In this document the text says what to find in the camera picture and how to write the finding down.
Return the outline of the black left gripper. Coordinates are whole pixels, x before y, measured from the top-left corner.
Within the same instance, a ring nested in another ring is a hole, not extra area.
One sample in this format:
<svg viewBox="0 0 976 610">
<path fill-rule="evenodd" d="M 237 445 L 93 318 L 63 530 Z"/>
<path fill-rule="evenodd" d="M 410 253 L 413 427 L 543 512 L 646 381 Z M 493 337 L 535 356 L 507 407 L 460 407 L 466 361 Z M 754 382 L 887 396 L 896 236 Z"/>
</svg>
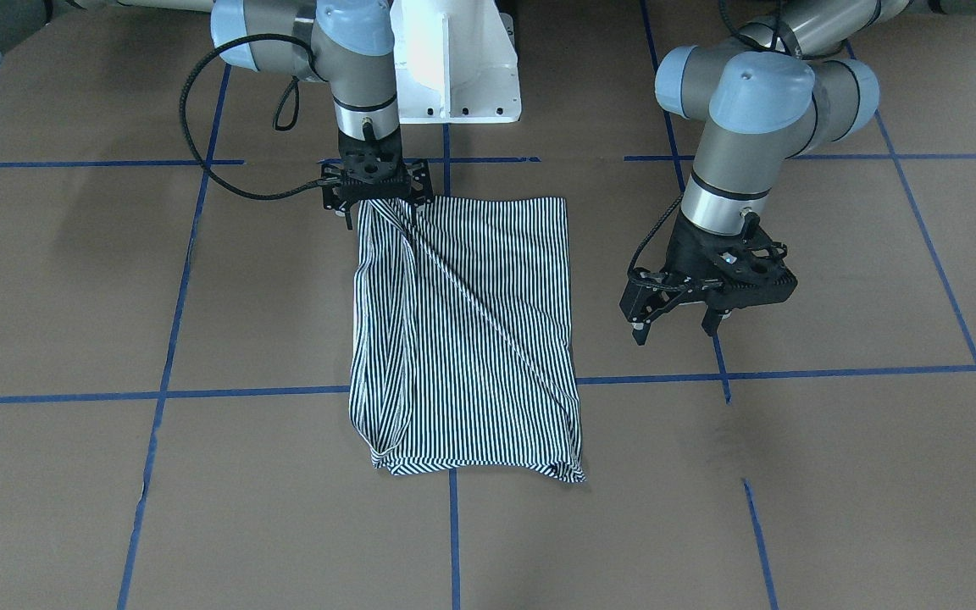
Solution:
<svg viewBox="0 0 976 610">
<path fill-rule="evenodd" d="M 763 231 L 759 213 L 748 211 L 742 220 L 741 232 L 722 236 L 681 215 L 674 221 L 662 273 L 628 270 L 619 306 L 636 344 L 646 344 L 655 321 L 679 305 L 704 302 L 702 331 L 717 337 L 733 310 L 789 300 L 798 280 L 784 262 L 785 244 Z"/>
</svg>

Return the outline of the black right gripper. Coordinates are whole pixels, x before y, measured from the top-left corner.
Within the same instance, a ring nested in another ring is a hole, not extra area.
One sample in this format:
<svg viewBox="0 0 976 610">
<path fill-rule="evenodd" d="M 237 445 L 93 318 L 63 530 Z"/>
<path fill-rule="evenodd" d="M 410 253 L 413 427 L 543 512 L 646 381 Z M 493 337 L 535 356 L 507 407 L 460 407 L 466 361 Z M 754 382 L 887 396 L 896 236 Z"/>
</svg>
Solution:
<svg viewBox="0 0 976 610">
<path fill-rule="evenodd" d="M 426 159 L 406 162 L 402 132 L 358 139 L 338 132 L 341 163 L 324 164 L 320 177 L 323 208 L 344 219 L 355 229 L 355 205 L 371 200 L 400 200 L 414 206 L 434 201 L 430 167 Z"/>
</svg>

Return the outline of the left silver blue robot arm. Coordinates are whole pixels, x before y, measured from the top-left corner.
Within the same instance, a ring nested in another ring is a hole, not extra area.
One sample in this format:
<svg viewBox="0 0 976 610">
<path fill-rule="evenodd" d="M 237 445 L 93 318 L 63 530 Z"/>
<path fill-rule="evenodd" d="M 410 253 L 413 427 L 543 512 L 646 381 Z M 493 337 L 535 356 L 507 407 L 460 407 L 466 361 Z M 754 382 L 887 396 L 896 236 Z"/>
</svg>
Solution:
<svg viewBox="0 0 976 610">
<path fill-rule="evenodd" d="M 973 364 L 976 13 L 718 1 L 652 51 L 670 193 L 631 254 L 629 339 L 731 363 Z"/>
</svg>

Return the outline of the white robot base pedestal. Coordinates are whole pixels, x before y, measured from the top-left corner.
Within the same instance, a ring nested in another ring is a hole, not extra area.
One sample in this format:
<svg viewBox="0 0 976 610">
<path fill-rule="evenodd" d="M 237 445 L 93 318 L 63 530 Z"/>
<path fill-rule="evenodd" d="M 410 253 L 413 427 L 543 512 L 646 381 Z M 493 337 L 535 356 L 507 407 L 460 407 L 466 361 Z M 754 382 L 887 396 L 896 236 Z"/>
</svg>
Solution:
<svg viewBox="0 0 976 610">
<path fill-rule="evenodd" d="M 518 123 L 513 15 L 499 1 L 394 1 L 391 29 L 402 126 Z"/>
</svg>

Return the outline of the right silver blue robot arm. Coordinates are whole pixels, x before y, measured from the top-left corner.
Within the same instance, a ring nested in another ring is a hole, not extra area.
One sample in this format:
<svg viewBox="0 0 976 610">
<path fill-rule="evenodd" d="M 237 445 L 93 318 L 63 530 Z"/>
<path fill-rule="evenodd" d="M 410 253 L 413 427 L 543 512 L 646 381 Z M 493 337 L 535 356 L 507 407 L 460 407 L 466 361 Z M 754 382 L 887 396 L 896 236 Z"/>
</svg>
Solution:
<svg viewBox="0 0 976 610">
<path fill-rule="evenodd" d="M 44 26 L 67 14 L 124 7 L 207 15 L 214 50 L 194 65 L 180 92 L 180 128 L 193 161 L 207 180 L 238 197 L 279 201 L 321 189 L 323 208 L 346 217 L 364 202 L 422 206 L 434 200 L 427 161 L 404 161 L 399 123 L 395 36 L 388 1 L 0 1 L 0 63 Z M 187 124 L 187 100 L 203 70 L 220 58 L 232 67 L 288 77 L 272 127 L 296 126 L 303 82 L 330 88 L 338 162 L 320 177 L 274 193 L 237 188 L 214 173 Z M 293 97 L 293 115 L 281 112 Z"/>
</svg>

